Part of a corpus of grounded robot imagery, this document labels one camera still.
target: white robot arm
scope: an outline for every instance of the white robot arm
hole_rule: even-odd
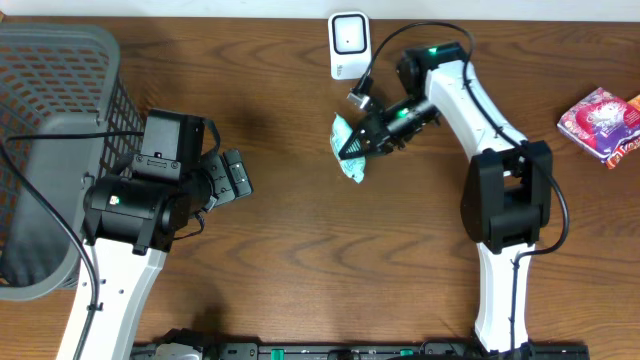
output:
[[[164,266],[167,253],[149,249],[145,255],[133,253],[133,245],[98,239],[85,245],[101,279],[100,310],[84,344],[80,359],[121,360],[129,357],[140,314],[151,287]],[[87,270],[80,267],[78,290],[57,360],[73,359],[87,317],[91,286]]]
[[[349,159],[387,154],[443,115],[470,161],[461,215],[480,255],[480,310],[475,333],[487,354],[504,353],[511,350],[511,320],[515,324],[513,349],[528,343],[524,312],[530,258],[519,262],[515,316],[511,319],[513,263],[518,254],[535,249],[539,229],[548,222],[551,193],[540,169],[497,133],[471,99],[462,76],[465,60],[466,54],[457,43],[406,50],[397,72],[409,97],[388,109],[366,95],[368,90],[358,93],[354,89],[348,99],[368,114],[340,155]],[[471,63],[467,80],[480,106],[502,133],[518,144],[525,143],[526,137],[486,94]],[[546,144],[528,144],[527,148],[550,172],[551,153]],[[507,176],[522,178],[521,185],[506,188]]]
[[[495,152],[512,149],[471,101],[462,80],[462,60],[440,64],[429,71],[425,87],[426,98],[444,116],[460,141],[467,158],[482,154],[486,149]],[[526,138],[509,124],[478,81],[474,67],[469,64],[467,77],[471,88],[484,109],[512,139],[521,142]],[[475,333],[480,343],[488,351],[506,352],[510,350],[511,292],[513,288],[513,261],[518,253],[534,250],[535,245],[521,243],[502,249],[494,254],[484,243],[478,243],[480,255],[480,310],[475,322]],[[525,327],[525,301],[527,272],[530,258],[520,262],[518,273],[518,293],[516,299],[515,343],[528,342]]]

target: colorful package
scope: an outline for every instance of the colorful package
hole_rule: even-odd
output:
[[[636,110],[640,110],[640,95],[638,95],[635,98],[629,100],[629,105],[631,105],[634,108],[636,108]]]
[[[562,115],[558,129],[613,169],[640,145],[640,111],[599,88]]]

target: wire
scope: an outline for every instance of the wire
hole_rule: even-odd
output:
[[[441,27],[447,27],[450,29],[460,31],[463,34],[465,34],[465,36],[467,36],[467,38],[471,42],[471,51],[469,51],[469,54],[471,54],[471,52],[473,51],[473,48],[475,47],[475,40],[473,38],[473,34],[471,34],[469,31],[467,31],[463,27],[460,27],[455,24],[451,24],[444,21],[420,21],[420,22],[409,24],[409,25],[405,25],[400,29],[391,33],[391,35],[387,36],[387,38],[382,41],[380,46],[378,46],[378,48],[376,49],[376,52],[373,53],[373,56],[371,57],[371,61],[369,62],[369,66],[367,66],[367,70],[365,70],[364,74],[362,74],[362,76],[360,77],[360,80],[358,81],[358,84],[356,85],[355,89],[360,90],[364,85],[366,78],[371,76],[371,71],[373,70],[373,64],[378,59],[378,55],[380,55],[382,48],[389,42],[389,40],[393,39],[396,35],[417,26],[441,26]]]
[[[111,175],[120,175],[123,171],[125,171],[129,165],[133,163],[133,158],[138,155],[137,152],[127,151],[126,153],[120,155],[119,158],[113,163],[111,166],[111,170],[109,170],[109,174]]]
[[[82,241],[80,241],[76,233],[73,231],[71,226],[69,226],[69,224],[64,220],[62,215],[60,215],[60,213],[53,207],[53,205],[51,205],[47,201],[47,199],[45,199],[44,196],[42,196],[42,194],[20,172],[20,170],[16,167],[13,161],[11,161],[11,157],[7,153],[5,144],[8,144],[12,141],[18,141],[18,140],[46,140],[46,139],[72,140],[72,139],[106,138],[111,136],[126,136],[126,135],[142,136],[144,135],[144,133],[137,132],[137,131],[113,131],[113,132],[92,133],[92,134],[16,135],[16,136],[9,136],[4,141],[0,142],[0,156],[6,163],[9,170],[22,183],[22,185],[27,189],[29,194],[31,194],[31,196],[33,196],[33,198],[44,208],[44,210],[47,213],[49,213],[49,215],[51,215],[51,217],[55,220],[56,224],[58,224],[58,226],[60,226],[60,228],[67,234],[67,236],[71,240],[71,244],[76,248],[76,250],[80,254],[80,259],[82,260],[85,267],[87,268],[87,273],[89,274],[89,282],[91,283],[91,300],[89,302],[89,306],[87,307],[87,318],[82,328],[82,332],[80,333],[78,346],[76,347],[76,351],[73,355],[74,360],[78,360],[82,356],[82,350],[84,349],[84,345],[87,342],[89,330],[91,329],[91,324],[93,323],[93,317],[95,315],[96,310],[99,309],[98,297],[100,295],[100,286],[98,284],[98,275],[96,274],[95,268],[93,267],[91,260],[89,259],[89,255],[87,254],[87,252],[85,251],[82,245]]]
[[[173,238],[173,240],[186,239],[188,237],[199,235],[200,233],[202,233],[204,231],[205,221],[204,221],[204,218],[202,217],[202,215],[200,215],[200,211],[198,211],[195,214],[193,214],[193,216],[195,216],[195,218],[198,219],[198,223],[200,223],[200,230],[194,231],[194,232],[192,232],[192,233],[190,233],[188,235],[185,235],[185,236],[180,236],[180,237],[177,237],[177,238]]]
[[[491,118],[489,113],[487,113],[487,111],[484,109],[484,107],[482,106],[482,104],[480,103],[480,101],[478,100],[476,95],[473,93],[473,90],[471,89],[471,81],[468,78],[467,70],[469,68],[469,63],[471,62],[471,56],[473,55],[473,52],[474,52],[475,47],[476,47],[476,42],[475,42],[475,38],[473,37],[473,34],[471,34],[468,30],[466,30],[466,29],[464,29],[464,28],[462,28],[460,26],[451,24],[451,23],[440,22],[440,21],[423,21],[423,22],[412,23],[412,24],[409,24],[409,25],[401,27],[400,29],[396,30],[391,35],[389,35],[380,44],[380,46],[376,50],[375,54],[371,58],[371,62],[369,63],[369,66],[367,67],[367,70],[364,72],[364,74],[362,75],[362,77],[358,81],[358,84],[356,85],[355,89],[359,90],[364,85],[364,83],[366,81],[366,78],[369,77],[370,74],[371,74],[371,71],[373,69],[373,64],[376,61],[376,59],[378,58],[378,55],[380,54],[380,51],[382,50],[384,45],[389,40],[391,40],[394,36],[400,34],[401,32],[403,32],[405,30],[408,30],[410,28],[417,27],[417,26],[431,26],[431,25],[443,26],[443,27],[455,29],[455,30],[458,30],[459,32],[463,33],[467,37],[467,39],[469,40],[470,45],[469,45],[469,51],[467,53],[467,58],[464,60],[463,67],[462,67],[462,80],[464,82],[464,87],[466,88],[467,92],[469,93],[469,97],[471,98],[471,100],[473,101],[475,106],[478,108],[478,111],[480,111],[482,116],[484,116],[485,119],[487,119],[487,122],[491,125],[491,127],[496,132],[496,134],[499,135],[500,137],[502,137],[505,141],[507,141],[509,144],[511,144],[514,148],[520,150],[520,153],[522,154],[522,156],[526,160],[530,161],[533,164],[533,166],[535,166],[544,175],[544,177],[547,179],[547,181],[549,182],[549,184],[553,188],[553,191],[556,193],[556,196],[558,198],[558,202],[560,203],[560,208],[562,210],[562,231],[560,233],[560,237],[558,238],[558,241],[556,241],[556,243],[553,244],[552,246],[550,246],[548,248],[545,248],[545,249],[533,250],[533,251],[527,251],[527,252],[519,253],[519,254],[516,255],[516,257],[513,260],[513,287],[512,287],[512,293],[511,293],[511,317],[509,318],[509,322],[510,322],[510,325],[511,325],[511,351],[510,351],[510,353],[511,353],[511,357],[513,357],[514,356],[514,350],[515,350],[515,312],[516,312],[516,298],[517,298],[517,291],[518,291],[518,270],[520,269],[520,260],[522,260],[522,258],[524,258],[526,256],[538,256],[538,255],[550,254],[550,253],[558,250],[564,244],[565,240],[567,239],[567,236],[569,235],[569,225],[570,225],[569,208],[568,208],[568,205],[567,205],[567,201],[566,201],[566,199],[564,197],[564,194],[562,193],[562,190],[560,189],[560,185],[558,185],[558,183],[555,180],[555,178],[550,173],[548,173],[533,157],[531,157],[531,155],[529,154],[529,152],[528,152],[528,150],[527,150],[525,145],[519,144],[518,142],[516,142],[515,140],[513,140],[507,134],[504,133],[502,128],[495,123],[495,121]]]
[[[216,141],[216,144],[213,146],[213,153],[217,154],[218,150],[220,150],[220,133],[218,132],[218,129],[216,128],[216,124],[213,122],[213,120],[204,119],[204,123],[209,129],[209,131],[211,131],[211,134],[213,135],[213,139]]]

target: green led light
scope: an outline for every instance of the green led light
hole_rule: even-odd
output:
[[[398,117],[405,118],[405,117],[407,117],[407,115],[409,115],[409,109],[408,108],[404,108],[404,109],[398,111],[396,114],[398,115]]]
[[[284,350],[281,350],[281,349],[271,350],[271,360],[284,360]]]

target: white wall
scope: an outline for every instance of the white wall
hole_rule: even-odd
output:
[[[0,0],[7,15],[640,21],[640,0]]]

